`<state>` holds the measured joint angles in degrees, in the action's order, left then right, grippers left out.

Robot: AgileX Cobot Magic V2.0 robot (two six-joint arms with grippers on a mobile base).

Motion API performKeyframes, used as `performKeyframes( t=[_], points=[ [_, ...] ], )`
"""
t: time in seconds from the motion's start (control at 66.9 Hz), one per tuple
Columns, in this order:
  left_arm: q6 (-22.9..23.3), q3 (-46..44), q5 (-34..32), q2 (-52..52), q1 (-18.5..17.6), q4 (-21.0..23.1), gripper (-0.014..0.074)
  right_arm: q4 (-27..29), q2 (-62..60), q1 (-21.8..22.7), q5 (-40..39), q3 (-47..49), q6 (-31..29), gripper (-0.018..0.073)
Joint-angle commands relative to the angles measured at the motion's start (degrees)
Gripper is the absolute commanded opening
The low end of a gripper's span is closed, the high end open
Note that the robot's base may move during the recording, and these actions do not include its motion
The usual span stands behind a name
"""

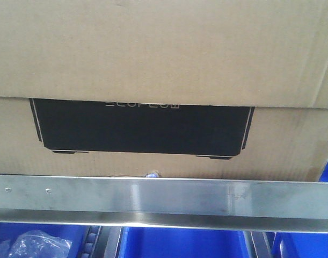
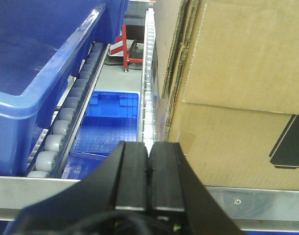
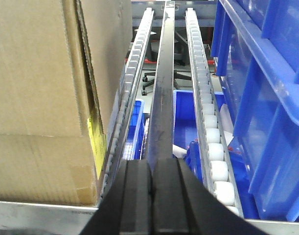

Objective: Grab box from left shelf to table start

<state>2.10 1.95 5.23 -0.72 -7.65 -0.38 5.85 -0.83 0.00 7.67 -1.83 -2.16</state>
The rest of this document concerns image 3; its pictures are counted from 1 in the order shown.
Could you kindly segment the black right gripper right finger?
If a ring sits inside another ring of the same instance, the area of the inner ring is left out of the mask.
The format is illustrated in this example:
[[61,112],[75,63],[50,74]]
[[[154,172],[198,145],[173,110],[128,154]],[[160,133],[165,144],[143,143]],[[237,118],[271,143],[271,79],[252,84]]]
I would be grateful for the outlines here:
[[183,160],[159,159],[153,175],[153,234],[263,235],[209,193]]

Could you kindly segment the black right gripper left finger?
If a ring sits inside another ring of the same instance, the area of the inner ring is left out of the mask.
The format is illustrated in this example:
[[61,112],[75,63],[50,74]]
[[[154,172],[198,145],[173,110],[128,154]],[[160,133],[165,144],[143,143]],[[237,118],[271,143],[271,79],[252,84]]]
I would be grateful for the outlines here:
[[123,160],[116,178],[82,235],[149,235],[151,172],[146,160]]

